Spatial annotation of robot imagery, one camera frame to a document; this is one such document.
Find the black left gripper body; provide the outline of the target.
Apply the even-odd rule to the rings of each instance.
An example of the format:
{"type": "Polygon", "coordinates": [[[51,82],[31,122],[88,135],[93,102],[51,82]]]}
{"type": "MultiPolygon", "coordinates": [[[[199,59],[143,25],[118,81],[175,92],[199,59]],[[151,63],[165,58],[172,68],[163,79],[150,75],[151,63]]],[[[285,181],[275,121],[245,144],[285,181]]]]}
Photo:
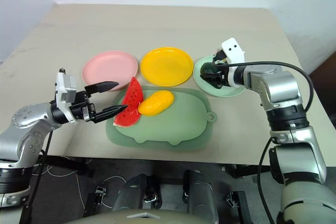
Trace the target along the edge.
{"type": "Polygon", "coordinates": [[[95,106],[90,102],[91,94],[86,91],[76,93],[75,100],[70,106],[70,111],[76,120],[92,121],[96,123],[95,106]]]}

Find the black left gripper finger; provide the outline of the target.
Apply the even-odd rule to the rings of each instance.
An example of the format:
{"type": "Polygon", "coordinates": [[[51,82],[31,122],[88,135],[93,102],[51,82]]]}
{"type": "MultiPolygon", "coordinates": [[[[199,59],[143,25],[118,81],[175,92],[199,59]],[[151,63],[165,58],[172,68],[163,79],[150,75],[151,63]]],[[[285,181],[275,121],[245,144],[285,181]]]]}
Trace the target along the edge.
{"type": "Polygon", "coordinates": [[[88,86],[85,86],[85,91],[87,95],[92,95],[94,93],[103,93],[109,90],[112,90],[116,86],[118,86],[118,82],[114,81],[104,81],[104,82],[99,82],[95,84],[91,84],[88,86]]]}
{"type": "Polygon", "coordinates": [[[105,108],[100,112],[95,112],[92,114],[92,122],[99,123],[108,120],[110,118],[113,118],[119,113],[123,112],[127,107],[128,107],[127,105],[118,104],[105,108]]]}

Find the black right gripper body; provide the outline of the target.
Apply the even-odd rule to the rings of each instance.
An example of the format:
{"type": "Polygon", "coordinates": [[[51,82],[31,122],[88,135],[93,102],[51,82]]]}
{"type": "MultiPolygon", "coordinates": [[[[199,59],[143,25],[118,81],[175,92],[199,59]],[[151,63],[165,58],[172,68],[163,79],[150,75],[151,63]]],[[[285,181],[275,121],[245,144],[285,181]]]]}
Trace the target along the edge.
{"type": "Polygon", "coordinates": [[[214,63],[224,63],[225,64],[225,71],[224,72],[210,72],[210,73],[220,73],[223,76],[224,81],[223,82],[212,82],[212,86],[215,88],[222,88],[223,86],[228,87],[228,72],[229,72],[229,67],[227,62],[227,56],[224,53],[223,50],[217,52],[212,59],[212,62],[214,63]]]}

